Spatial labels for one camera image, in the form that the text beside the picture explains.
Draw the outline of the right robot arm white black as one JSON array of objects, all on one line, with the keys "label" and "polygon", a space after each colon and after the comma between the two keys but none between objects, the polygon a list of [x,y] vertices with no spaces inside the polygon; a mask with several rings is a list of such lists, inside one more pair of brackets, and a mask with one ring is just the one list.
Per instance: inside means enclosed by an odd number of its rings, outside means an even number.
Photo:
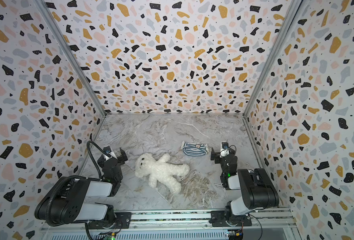
[{"label": "right robot arm white black", "polygon": [[238,191],[241,196],[229,201],[224,210],[212,211],[213,227],[250,227],[250,213],[279,205],[278,192],[263,168],[239,169],[236,150],[230,147],[220,152],[211,150],[210,159],[221,166],[220,181],[226,190]]}]

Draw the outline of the white fluffy teddy bear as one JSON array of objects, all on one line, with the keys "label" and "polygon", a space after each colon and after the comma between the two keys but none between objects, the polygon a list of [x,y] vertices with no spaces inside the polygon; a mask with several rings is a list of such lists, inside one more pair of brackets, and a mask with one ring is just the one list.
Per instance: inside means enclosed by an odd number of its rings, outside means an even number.
[{"label": "white fluffy teddy bear", "polygon": [[135,165],[135,175],[138,178],[149,177],[149,185],[152,188],[157,187],[157,183],[164,184],[172,194],[179,194],[182,186],[181,183],[175,178],[185,178],[190,171],[187,164],[174,165],[168,163],[171,156],[166,153],[156,160],[152,154],[142,154],[137,160]]}]

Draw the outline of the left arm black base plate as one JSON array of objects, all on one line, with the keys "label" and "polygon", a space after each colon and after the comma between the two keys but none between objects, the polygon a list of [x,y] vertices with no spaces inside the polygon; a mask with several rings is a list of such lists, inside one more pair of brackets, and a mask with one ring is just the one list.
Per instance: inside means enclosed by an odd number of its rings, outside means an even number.
[{"label": "left arm black base plate", "polygon": [[128,229],[131,223],[131,212],[107,213],[102,220],[93,220],[88,223],[90,230],[122,230]]}]

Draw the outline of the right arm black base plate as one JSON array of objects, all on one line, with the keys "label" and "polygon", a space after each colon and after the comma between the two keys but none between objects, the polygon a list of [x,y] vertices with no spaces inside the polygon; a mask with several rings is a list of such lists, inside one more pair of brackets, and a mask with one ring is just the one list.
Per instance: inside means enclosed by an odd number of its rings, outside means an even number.
[{"label": "right arm black base plate", "polygon": [[252,222],[248,215],[233,215],[230,210],[211,211],[209,223],[213,227],[251,227]]}]

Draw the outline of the blue white striped knit sweater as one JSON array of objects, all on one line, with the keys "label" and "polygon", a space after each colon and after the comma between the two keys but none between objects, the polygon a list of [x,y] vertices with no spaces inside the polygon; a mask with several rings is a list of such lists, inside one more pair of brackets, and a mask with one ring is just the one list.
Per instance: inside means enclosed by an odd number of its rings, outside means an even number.
[{"label": "blue white striped knit sweater", "polygon": [[207,155],[209,152],[207,144],[187,143],[185,141],[181,144],[181,150],[189,157],[202,157]]}]

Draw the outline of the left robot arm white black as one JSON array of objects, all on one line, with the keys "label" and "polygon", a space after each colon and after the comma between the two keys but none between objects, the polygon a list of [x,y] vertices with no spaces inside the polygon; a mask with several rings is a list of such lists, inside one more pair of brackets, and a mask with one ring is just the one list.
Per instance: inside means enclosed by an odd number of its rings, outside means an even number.
[{"label": "left robot arm white black", "polygon": [[40,201],[35,218],[51,227],[85,223],[104,229],[120,225],[114,207],[108,204],[88,203],[87,198],[113,197],[123,180],[121,166],[128,160],[124,150],[103,149],[97,164],[102,169],[100,179],[82,176],[61,177]]}]

